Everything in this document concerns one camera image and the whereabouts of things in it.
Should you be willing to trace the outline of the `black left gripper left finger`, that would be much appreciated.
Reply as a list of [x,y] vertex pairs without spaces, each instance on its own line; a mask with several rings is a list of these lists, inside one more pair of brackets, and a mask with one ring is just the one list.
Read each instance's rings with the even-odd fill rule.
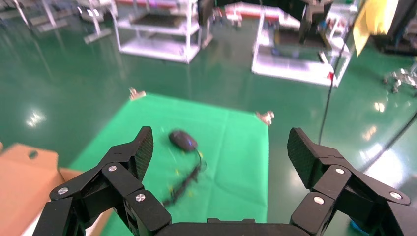
[[160,201],[143,185],[153,153],[152,129],[111,147],[92,169],[50,192],[36,236],[83,236],[100,214],[113,209],[135,236],[154,236],[171,224]]

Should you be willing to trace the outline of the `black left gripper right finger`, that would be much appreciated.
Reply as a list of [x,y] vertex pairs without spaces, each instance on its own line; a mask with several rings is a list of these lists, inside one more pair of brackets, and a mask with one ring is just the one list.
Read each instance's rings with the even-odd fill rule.
[[348,215],[370,236],[415,236],[417,210],[410,198],[355,169],[342,154],[311,141],[301,128],[290,130],[288,157],[312,197],[322,194],[321,206],[329,213],[327,225],[336,211]]

